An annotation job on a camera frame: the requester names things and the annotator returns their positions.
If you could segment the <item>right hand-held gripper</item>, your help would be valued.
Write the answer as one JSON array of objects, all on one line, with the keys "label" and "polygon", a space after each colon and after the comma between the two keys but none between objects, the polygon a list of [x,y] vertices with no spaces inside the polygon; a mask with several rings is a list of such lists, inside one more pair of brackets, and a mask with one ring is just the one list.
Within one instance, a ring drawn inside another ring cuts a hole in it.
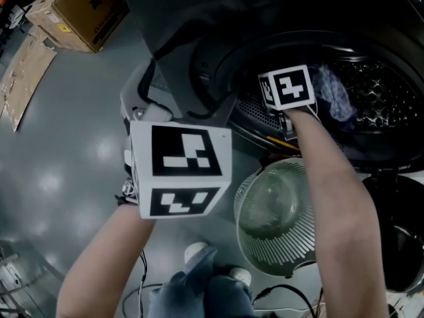
[{"label": "right hand-held gripper", "polygon": [[305,107],[315,115],[315,93],[306,65],[292,66],[258,74],[264,106],[279,120],[285,140],[295,140],[297,134],[288,109]]}]

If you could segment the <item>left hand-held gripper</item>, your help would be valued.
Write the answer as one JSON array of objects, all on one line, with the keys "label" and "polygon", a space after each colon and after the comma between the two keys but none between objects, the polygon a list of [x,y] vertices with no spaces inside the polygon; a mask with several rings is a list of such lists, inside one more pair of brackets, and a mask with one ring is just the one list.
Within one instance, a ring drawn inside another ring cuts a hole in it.
[{"label": "left hand-held gripper", "polygon": [[120,93],[129,177],[117,203],[138,207],[143,219],[205,216],[231,184],[232,134],[222,127],[238,93],[228,92],[204,114],[188,111],[181,124],[148,97],[155,67],[154,59],[137,66]]}]

